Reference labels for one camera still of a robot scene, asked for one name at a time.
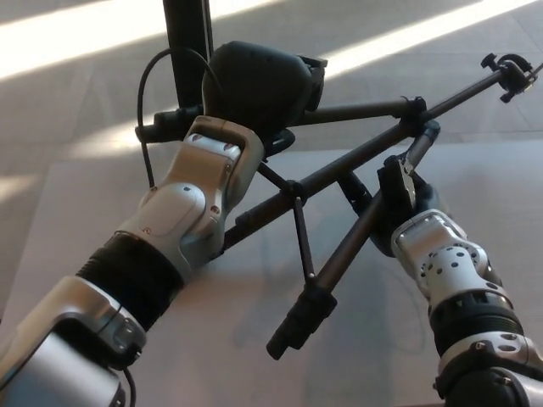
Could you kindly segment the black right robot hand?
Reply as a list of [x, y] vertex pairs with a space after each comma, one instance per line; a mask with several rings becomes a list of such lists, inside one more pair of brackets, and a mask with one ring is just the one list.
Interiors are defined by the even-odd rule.
[[412, 167], [404, 154], [389, 156], [378, 170], [378, 181], [384, 193], [382, 214], [372, 227], [370, 238], [385, 256], [392, 258], [392, 233], [412, 216], [426, 210], [448, 212], [437, 190]]

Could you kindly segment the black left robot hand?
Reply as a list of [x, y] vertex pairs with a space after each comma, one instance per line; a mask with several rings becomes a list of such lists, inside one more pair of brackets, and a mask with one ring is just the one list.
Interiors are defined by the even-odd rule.
[[321, 101], [326, 59], [232, 41], [217, 48], [202, 81], [203, 113], [243, 125], [265, 156], [294, 144], [288, 129]]

